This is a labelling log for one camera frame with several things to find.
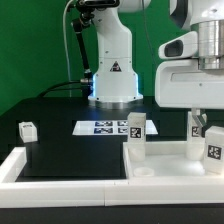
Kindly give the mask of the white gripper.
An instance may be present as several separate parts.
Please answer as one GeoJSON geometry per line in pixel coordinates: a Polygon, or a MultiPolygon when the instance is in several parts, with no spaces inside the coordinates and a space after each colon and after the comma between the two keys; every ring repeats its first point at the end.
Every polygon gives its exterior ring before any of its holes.
{"type": "Polygon", "coordinates": [[[164,62],[156,70],[155,100],[160,107],[192,108],[192,118],[202,136],[207,124],[204,109],[224,109],[224,68],[201,68],[198,50],[196,31],[159,47],[164,62]]]}

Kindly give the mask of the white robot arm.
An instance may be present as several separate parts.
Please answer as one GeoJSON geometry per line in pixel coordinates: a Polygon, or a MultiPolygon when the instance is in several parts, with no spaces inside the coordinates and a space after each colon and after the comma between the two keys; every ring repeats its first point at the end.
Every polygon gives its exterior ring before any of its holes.
{"type": "MultiPolygon", "coordinates": [[[[151,0],[98,1],[94,10],[99,67],[93,76],[91,103],[106,108],[143,99],[132,68],[132,33],[120,12],[144,10],[151,0]]],[[[162,44],[163,62],[155,77],[161,107],[224,109],[224,0],[169,0],[169,16],[186,34],[162,44]]]]}

